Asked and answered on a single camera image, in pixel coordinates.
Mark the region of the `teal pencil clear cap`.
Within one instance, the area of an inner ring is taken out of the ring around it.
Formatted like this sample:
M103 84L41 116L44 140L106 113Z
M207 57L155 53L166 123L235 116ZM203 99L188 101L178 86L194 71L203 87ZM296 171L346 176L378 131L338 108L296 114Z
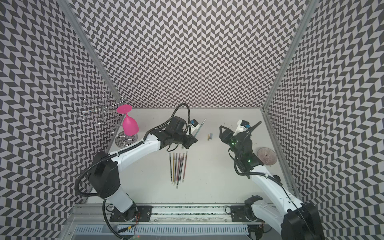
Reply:
M195 138L197 138L197 135L198 135L199 131L202 129L202 127L203 127L203 125L204 125L204 123L205 123L206 120L207 120L207 118L205 118L205 119L203 120L203 122L199 125L199 127L197 128L196 132L194 133L194 137L195 137Z

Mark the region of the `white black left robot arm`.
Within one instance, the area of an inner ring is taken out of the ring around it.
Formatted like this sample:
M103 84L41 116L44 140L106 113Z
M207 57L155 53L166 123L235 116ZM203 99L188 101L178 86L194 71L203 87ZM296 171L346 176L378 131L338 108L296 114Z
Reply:
M100 197L109 201L120 213L133 213L134 201L122 189L120 173L148 154L172 144L189 149L198 140L194 136L199 122L188 115L187 120L172 113L164 123L149 129L142 140L107 154L97 153L93 163L85 169L75 182L75 192L81 197Z

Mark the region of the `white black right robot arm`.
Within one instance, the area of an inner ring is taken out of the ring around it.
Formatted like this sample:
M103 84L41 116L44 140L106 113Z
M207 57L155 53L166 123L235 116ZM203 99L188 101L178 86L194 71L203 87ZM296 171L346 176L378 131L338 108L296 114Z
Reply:
M252 132L260 125L250 126L240 120L235 131L220 126L220 140L229 146L229 153L237 175L256 183L273 206L260 196L245 201L245 214L250 221L260 219L280 233L284 240L325 239L318 209L312 203L304 203L291 194L267 169L253 152Z

